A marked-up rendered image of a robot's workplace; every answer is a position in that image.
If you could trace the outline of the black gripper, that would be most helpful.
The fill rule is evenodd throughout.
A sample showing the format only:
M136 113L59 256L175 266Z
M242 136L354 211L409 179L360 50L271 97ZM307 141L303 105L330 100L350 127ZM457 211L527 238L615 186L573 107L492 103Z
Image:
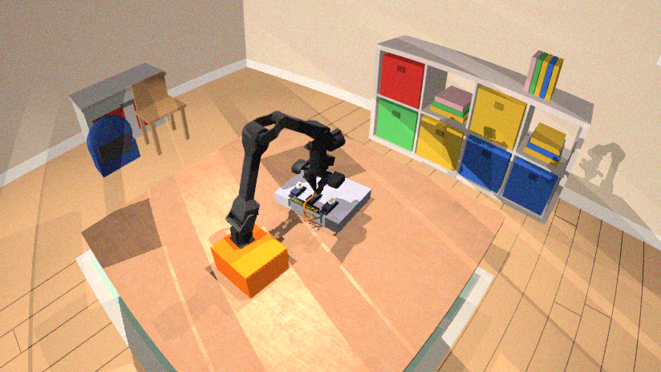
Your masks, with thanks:
M339 172L334 171L328 172L326 169L326 161L328 156L324 160L312 160L309 158L307 161L298 159L292 166L291 171L295 174L301 173L301 170L304 170L303 178L308 182L308 184L315 191L317 188L317 176L321 177L321 180L318 182L318 191L322 192L324 186L328 184L329 187L339 188L340 185L345 181L345 175ZM310 164L310 166L308 166Z

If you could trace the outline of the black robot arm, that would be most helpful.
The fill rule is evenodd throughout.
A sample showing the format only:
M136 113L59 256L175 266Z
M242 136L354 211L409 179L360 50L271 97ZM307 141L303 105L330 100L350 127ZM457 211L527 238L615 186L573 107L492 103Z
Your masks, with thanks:
M275 124L270 130L265 126ZM310 151L312 160L326 161L326 169L334 165L335 157L326 153L343 146L346 140L342 130L333 131L317 120L304 121L280 111L273 111L269 115L259 116L248 122L242 130L241 142L245 151L241 174L239 194L234 198L232 208L225 220L232 225L229 239L239 248L244 248L255 241L252 237L260 204L254 200L254 193L258 179L258 170L263 153L268 149L270 142L278 137L279 132L288 128L309 136L304 148Z

